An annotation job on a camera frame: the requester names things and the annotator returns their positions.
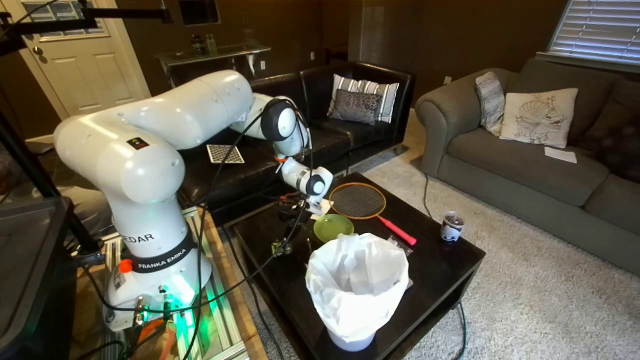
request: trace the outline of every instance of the racket strings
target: racket strings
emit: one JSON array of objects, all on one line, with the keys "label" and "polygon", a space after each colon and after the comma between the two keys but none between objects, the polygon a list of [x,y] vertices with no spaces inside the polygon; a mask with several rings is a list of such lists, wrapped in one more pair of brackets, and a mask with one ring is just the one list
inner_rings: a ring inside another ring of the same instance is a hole
[{"label": "racket strings", "polygon": [[350,218],[371,218],[385,208],[385,197],[366,184],[348,184],[337,188],[331,195],[336,212]]}]

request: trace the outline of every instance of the white door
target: white door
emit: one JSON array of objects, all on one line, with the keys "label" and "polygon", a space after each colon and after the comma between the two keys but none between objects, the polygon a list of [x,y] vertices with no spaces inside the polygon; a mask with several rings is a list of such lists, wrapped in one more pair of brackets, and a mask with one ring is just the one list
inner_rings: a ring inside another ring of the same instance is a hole
[{"label": "white door", "polygon": [[[43,3],[2,0],[13,19]],[[105,8],[106,0],[88,6]],[[32,21],[81,19],[76,0],[61,0],[36,11]],[[146,85],[125,50],[113,19],[97,19],[99,29],[59,31],[24,37],[67,115],[87,114],[148,97]]]}]

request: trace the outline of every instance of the green plate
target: green plate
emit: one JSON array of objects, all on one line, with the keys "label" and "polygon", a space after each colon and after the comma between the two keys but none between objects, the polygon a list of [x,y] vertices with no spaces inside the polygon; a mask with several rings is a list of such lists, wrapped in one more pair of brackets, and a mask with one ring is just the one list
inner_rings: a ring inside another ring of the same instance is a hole
[{"label": "green plate", "polygon": [[326,214],[316,220],[314,233],[320,241],[326,243],[337,238],[339,234],[353,234],[353,223],[342,215]]}]

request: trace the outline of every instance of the white paper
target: white paper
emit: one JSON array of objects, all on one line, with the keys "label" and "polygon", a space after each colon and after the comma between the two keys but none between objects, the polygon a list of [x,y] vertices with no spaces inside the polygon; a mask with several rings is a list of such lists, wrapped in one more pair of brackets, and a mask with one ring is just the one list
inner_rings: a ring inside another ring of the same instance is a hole
[{"label": "white paper", "polygon": [[[320,202],[320,210],[322,210],[322,215],[326,214],[329,212],[329,210],[331,210],[331,205],[333,205],[333,201],[329,201],[327,199],[322,199],[322,201]],[[316,214],[312,214],[311,215],[311,220],[317,220],[320,217]]]},{"label": "white paper", "polygon": [[373,234],[340,234],[311,254],[305,280],[324,325],[358,341],[391,319],[409,283],[409,262]]},{"label": "white paper", "polygon": [[575,153],[573,151],[562,151],[554,149],[553,147],[545,146],[545,155],[547,155],[549,158],[568,161],[574,164],[578,163],[578,159],[575,157]]}]

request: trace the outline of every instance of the black strap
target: black strap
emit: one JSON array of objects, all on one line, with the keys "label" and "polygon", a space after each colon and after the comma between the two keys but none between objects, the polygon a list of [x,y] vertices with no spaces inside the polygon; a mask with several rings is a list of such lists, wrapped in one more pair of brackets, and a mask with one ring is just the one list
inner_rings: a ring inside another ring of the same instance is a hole
[{"label": "black strap", "polygon": [[154,256],[152,258],[139,258],[130,254],[128,258],[133,262],[133,271],[148,273],[168,268],[173,264],[180,261],[182,258],[189,254],[189,251],[196,247],[191,235],[191,229],[187,227],[187,234],[184,239],[173,249],[165,252],[164,254]]}]

